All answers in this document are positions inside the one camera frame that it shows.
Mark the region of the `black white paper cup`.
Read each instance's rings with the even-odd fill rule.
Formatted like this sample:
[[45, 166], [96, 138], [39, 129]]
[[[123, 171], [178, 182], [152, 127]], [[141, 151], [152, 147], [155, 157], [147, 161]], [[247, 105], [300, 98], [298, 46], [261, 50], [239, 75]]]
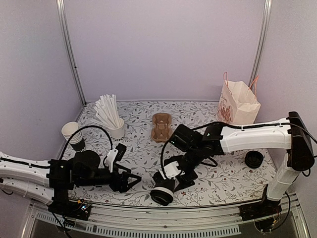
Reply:
[[173, 193], [174, 188], [175, 188], [174, 179], [157, 179], [155, 180], [155, 187], [153, 188], [153, 190], [157, 189], [157, 190], [163, 190], [169, 193]]

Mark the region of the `black plastic cup lid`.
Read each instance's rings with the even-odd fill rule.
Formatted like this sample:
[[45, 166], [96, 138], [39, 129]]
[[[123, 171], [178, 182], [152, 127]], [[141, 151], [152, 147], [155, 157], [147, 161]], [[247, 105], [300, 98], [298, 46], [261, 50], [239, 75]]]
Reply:
[[154, 189], [150, 192], [151, 199], [162, 206], [167, 206], [173, 201], [173, 193]]

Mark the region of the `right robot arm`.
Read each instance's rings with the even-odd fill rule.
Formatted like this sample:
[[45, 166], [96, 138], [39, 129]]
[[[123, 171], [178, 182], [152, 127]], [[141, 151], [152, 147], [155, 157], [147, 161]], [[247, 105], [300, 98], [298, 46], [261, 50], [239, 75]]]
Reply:
[[167, 189], [170, 200], [175, 191], [190, 186], [186, 176], [204, 159], [238, 150], [284, 149], [284, 161], [264, 190], [263, 200], [256, 206], [260, 216], [267, 216], [299, 173], [309, 170], [315, 163], [313, 137], [297, 112], [289, 112], [286, 118], [266, 123], [236, 126], [214, 121], [205, 127], [205, 133], [200, 134], [181, 124], [169, 139], [172, 145], [185, 152], [164, 167], [166, 178], [179, 181], [178, 185]]

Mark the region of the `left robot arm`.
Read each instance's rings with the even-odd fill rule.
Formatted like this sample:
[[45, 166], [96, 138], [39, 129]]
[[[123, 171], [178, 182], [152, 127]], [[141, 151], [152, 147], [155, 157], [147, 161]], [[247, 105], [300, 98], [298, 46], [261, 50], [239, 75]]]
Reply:
[[69, 200], [68, 192], [74, 187], [109, 185], [112, 191], [127, 192], [141, 181], [141, 177], [117, 164], [124, 152], [112, 149], [105, 158], [107, 165], [100, 167], [100, 156], [91, 150], [76, 152], [69, 160], [31, 161], [0, 155], [0, 181], [16, 188], [26, 196], [54, 205], [63, 215], [70, 215], [73, 206], [83, 199]]

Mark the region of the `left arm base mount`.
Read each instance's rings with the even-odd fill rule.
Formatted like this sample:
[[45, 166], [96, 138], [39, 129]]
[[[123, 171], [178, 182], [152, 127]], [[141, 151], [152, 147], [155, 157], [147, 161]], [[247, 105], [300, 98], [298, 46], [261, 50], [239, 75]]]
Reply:
[[91, 203], [80, 199], [76, 202], [73, 201], [53, 201], [48, 206], [51, 213], [59, 214], [65, 217], [75, 218], [87, 221], [91, 212]]

